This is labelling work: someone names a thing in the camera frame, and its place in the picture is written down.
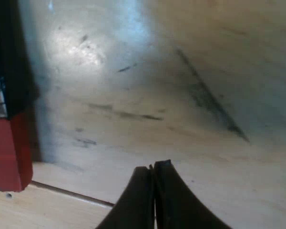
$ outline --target dark streak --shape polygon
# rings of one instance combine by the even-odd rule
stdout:
[[[67,163],[63,161],[54,162],[53,164],[68,171],[73,171],[73,172],[84,172],[85,171],[83,168],[77,165],[73,165],[71,163]]]
[[[76,138],[76,141],[83,143],[83,147],[85,148],[89,148],[90,145],[96,146],[97,143],[96,141],[90,140],[90,139],[80,139],[80,138]]]
[[[78,128],[78,127],[77,127],[77,128],[75,128],[75,131],[76,131],[76,132],[78,132],[78,133],[81,133],[81,132],[83,132],[83,131],[84,131],[84,129],[83,129],[83,128]]]
[[[87,39],[88,39],[88,35],[86,34],[81,38],[81,44],[84,43]]]
[[[236,30],[233,28],[224,27],[224,26],[222,26],[221,29],[226,30],[226,31],[233,33],[235,35],[239,35],[239,36],[246,36],[248,34],[247,32]]]
[[[159,109],[159,110],[157,110],[157,112],[159,112],[159,113],[165,113],[165,112],[166,112],[166,109]]]
[[[155,117],[155,116],[148,115],[148,114],[146,114],[146,115],[141,115],[141,117],[142,117],[142,118],[146,118],[146,119],[159,120],[159,121],[162,121],[162,120],[163,120],[163,118],[161,118],[161,117]]]
[[[112,111],[113,107],[112,105],[99,105],[99,104],[88,104],[90,108],[97,108],[100,110],[105,110],[105,111]]]
[[[187,56],[181,51],[177,50],[177,55],[180,57],[182,62],[189,68],[192,76],[198,81],[196,84],[191,85],[190,93],[191,96],[196,101],[199,107],[205,107],[207,110],[211,111],[217,120],[221,121],[226,125],[229,131],[235,132],[237,135],[242,137],[244,140],[249,142],[249,139],[244,134],[244,132],[237,126],[233,118],[222,108],[215,97],[211,94],[207,85],[203,82],[198,74],[198,71],[191,65]]]
[[[118,70],[118,73],[125,72],[125,71],[129,70],[130,68],[131,68],[131,66],[128,66],[126,68],[122,68],[122,69]]]
[[[155,117],[150,114],[133,114],[125,111],[115,111],[112,105],[100,105],[100,104],[88,104],[88,106],[92,109],[99,109],[102,111],[110,112],[120,118],[129,118],[129,119],[150,119],[150,120],[158,120],[162,121],[162,117]]]

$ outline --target black rubber piece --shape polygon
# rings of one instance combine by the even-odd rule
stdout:
[[[153,229],[153,184],[148,168],[135,168],[125,191],[97,229]]]
[[[230,229],[183,182],[171,160],[154,165],[158,229]]]

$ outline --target red object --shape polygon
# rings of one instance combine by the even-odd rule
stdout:
[[[0,119],[0,191],[20,192],[33,175],[25,115]]]

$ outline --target black object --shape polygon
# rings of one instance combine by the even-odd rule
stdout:
[[[171,160],[154,164],[158,229],[229,229],[183,182]]]
[[[153,177],[137,167],[120,199],[97,229],[153,229]]]
[[[0,0],[0,89],[8,118],[22,112],[32,101],[32,85],[18,1]]]
[[[190,191],[171,160],[137,167],[115,207],[97,229],[230,229]]]

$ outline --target wooden floor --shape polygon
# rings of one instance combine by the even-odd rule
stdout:
[[[233,228],[286,229],[286,0],[22,0],[20,12],[44,186],[0,193],[0,228],[95,228],[110,207],[94,198],[115,203],[136,166],[172,159]],[[248,141],[197,106],[193,68]]]

